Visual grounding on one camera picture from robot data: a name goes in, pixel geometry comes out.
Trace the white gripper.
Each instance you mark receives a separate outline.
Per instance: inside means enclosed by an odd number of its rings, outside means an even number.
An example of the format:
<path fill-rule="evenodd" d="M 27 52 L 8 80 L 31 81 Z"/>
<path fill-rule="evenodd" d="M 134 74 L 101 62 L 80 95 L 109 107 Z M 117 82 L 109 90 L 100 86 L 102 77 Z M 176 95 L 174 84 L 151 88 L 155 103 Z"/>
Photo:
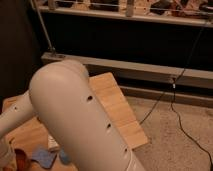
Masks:
<path fill-rule="evenodd" d="M 5 139 L 0 140 L 0 169 L 14 169 L 15 154 Z"/>

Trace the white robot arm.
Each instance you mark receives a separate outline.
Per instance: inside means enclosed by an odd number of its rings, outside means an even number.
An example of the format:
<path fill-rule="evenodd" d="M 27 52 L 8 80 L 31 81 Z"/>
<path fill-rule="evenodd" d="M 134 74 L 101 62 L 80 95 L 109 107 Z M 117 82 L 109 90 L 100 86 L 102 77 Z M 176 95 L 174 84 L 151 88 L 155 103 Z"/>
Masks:
<path fill-rule="evenodd" d="M 64 60 L 40 68 L 29 89 L 0 114 L 7 133 L 37 116 L 78 171 L 145 171 L 89 85 L 86 67 Z"/>

